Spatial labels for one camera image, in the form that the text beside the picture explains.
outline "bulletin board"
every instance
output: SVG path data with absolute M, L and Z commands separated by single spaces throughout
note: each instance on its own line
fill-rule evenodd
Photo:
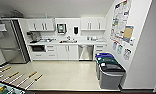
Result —
M 126 23 L 128 20 L 129 10 L 131 7 L 132 0 L 125 0 L 117 5 L 115 5 L 114 16 L 113 16 L 113 23 L 111 29 L 110 39 L 117 43 L 122 43 L 125 41 L 125 37 L 129 37 L 131 32 L 125 32 Z

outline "gray floor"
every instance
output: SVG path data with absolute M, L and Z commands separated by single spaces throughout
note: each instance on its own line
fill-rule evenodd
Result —
M 25 74 L 13 85 L 17 85 L 32 72 L 37 71 L 33 77 L 20 86 L 22 88 L 43 74 L 29 90 L 119 91 L 100 89 L 94 61 L 33 61 L 27 64 L 10 64 L 8 66 L 11 66 L 11 69 L 1 73 L 4 76 L 0 80 L 15 72 L 19 72 L 19 74 L 5 82 L 10 82 L 17 76 Z

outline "refrigerator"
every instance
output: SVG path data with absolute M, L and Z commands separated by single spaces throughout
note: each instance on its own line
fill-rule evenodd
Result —
M 0 19 L 0 49 L 8 63 L 30 61 L 18 19 Z

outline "paper towel dispenser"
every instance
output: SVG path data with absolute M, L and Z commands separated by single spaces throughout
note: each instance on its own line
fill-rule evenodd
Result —
M 57 24 L 58 33 L 65 34 L 67 32 L 66 24 Z

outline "white countertop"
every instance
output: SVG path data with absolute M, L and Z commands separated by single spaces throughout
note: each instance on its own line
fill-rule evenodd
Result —
M 59 43 L 61 40 L 53 40 L 51 42 L 28 43 L 27 45 L 102 45 L 106 42 L 97 42 L 91 40 L 78 40 L 77 43 Z

